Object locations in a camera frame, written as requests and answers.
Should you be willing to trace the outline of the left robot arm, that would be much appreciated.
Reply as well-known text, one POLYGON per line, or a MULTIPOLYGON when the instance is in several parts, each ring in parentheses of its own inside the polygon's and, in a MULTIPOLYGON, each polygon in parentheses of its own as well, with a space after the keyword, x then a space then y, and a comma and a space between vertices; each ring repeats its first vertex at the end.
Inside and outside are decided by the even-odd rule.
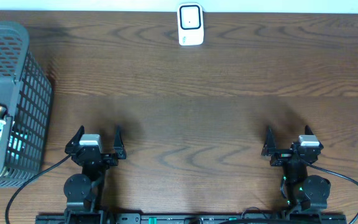
POLYGON ((117 166, 119 160, 127 157, 121 137, 121 128, 116 128, 113 152, 104 153, 101 136, 86 134, 81 126, 65 146, 65 153, 82 168, 80 174, 70 176, 63 187, 67 198, 67 208, 63 222, 77 223, 114 223, 114 215, 101 208, 106 171, 117 166))

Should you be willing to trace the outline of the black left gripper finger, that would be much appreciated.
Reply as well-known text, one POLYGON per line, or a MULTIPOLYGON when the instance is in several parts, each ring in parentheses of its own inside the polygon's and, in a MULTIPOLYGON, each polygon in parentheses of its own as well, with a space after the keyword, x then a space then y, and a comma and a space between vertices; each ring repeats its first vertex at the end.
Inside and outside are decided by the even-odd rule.
POLYGON ((121 137, 121 127, 118 126, 116 129, 116 133, 114 136, 114 143, 113 143, 113 149, 115 150, 116 157, 118 159, 126 159, 127 154, 124 147, 124 143, 121 137))
POLYGON ((80 126, 77 130, 76 134, 69 140, 67 145, 65 146, 65 153, 68 155, 76 154, 76 152, 80 149, 80 139, 85 133, 84 126, 80 126))

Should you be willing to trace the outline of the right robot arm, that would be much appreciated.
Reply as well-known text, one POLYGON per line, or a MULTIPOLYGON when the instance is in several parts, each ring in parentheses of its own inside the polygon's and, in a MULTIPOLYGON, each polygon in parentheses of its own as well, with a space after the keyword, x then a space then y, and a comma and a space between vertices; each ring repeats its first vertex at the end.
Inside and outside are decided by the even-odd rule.
POLYGON ((328 207, 330 181, 307 171, 323 148, 309 126, 287 149, 277 147, 272 129, 267 128, 261 155, 270 157, 271 166, 283 168, 281 192, 291 212, 320 212, 328 207))

